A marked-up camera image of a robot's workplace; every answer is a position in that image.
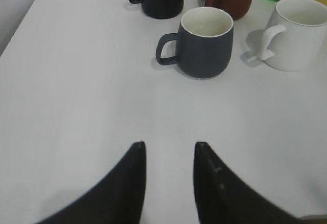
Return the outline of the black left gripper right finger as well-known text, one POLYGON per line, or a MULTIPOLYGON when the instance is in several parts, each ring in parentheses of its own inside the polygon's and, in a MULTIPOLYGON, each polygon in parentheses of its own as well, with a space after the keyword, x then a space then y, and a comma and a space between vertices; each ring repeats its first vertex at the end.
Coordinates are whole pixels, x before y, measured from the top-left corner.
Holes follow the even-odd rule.
POLYGON ((193 188, 200 223, 301 223, 243 182, 207 142, 195 144, 193 188))

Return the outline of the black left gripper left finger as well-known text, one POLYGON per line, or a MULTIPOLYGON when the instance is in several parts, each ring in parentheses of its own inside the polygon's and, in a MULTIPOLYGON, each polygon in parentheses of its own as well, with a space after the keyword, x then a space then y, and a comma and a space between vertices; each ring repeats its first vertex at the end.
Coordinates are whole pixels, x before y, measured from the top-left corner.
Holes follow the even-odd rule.
POLYGON ((146 190, 146 144, 133 143, 115 167, 42 223, 139 223, 146 190))

